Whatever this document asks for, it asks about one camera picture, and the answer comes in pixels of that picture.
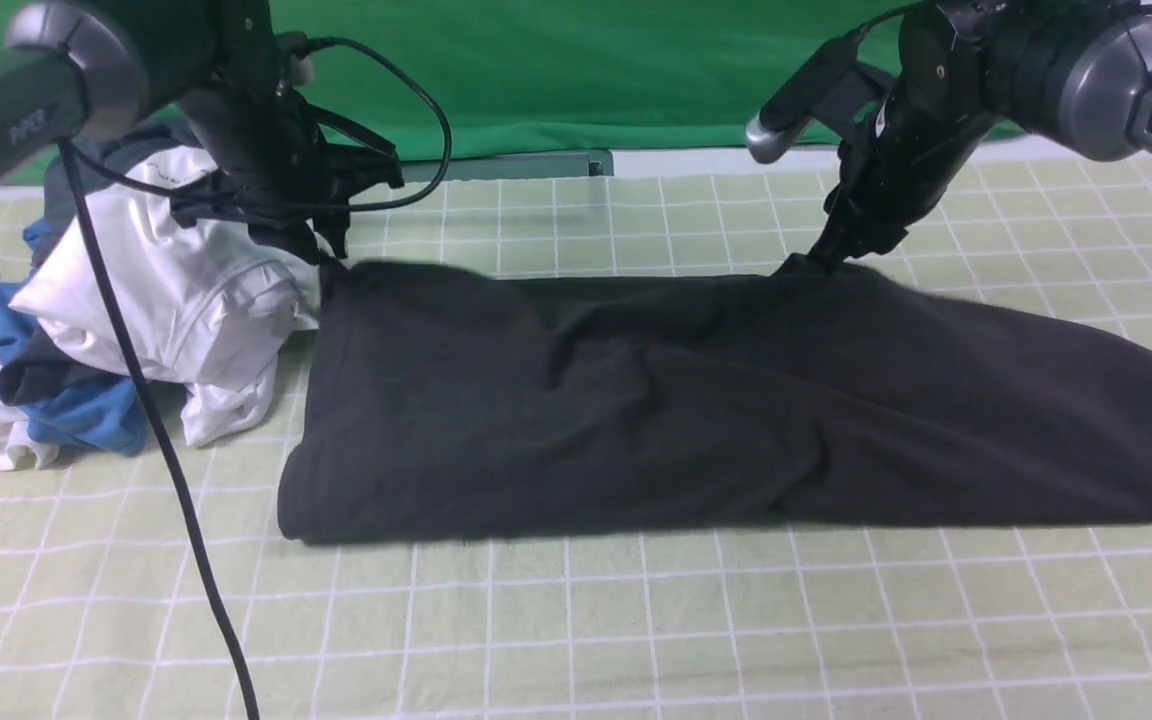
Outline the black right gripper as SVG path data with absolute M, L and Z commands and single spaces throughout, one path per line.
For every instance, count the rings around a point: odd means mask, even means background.
M 909 100 L 884 101 L 844 149 L 826 225 L 808 258 L 832 272 L 890 253 L 940 204 L 993 126 L 990 113 L 950 120 Z

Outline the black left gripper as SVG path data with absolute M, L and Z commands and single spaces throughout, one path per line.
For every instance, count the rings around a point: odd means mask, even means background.
M 404 185 L 394 143 L 306 101 L 298 88 L 314 77 L 310 60 L 288 61 L 271 94 L 211 78 L 175 100 L 200 147 L 217 164 L 172 200 L 183 227 L 198 220 L 247 223 L 256 245 L 320 265 L 316 233 L 344 260 L 353 197 L 371 187 Z

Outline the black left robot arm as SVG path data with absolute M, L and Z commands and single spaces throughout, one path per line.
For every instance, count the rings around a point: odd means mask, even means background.
M 404 183 L 393 143 L 300 94 L 329 38 L 265 1 L 33 1 L 0 51 L 0 183 L 47 146 L 115 141 L 175 105 L 223 173 L 188 219 L 314 229 L 338 256 L 358 195 Z

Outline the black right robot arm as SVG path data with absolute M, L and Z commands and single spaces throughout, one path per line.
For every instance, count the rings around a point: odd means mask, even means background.
M 895 249 L 998 123 L 1091 161 L 1152 156 L 1152 5 L 923 1 L 902 18 L 899 59 L 841 156 L 810 250 L 826 268 Z

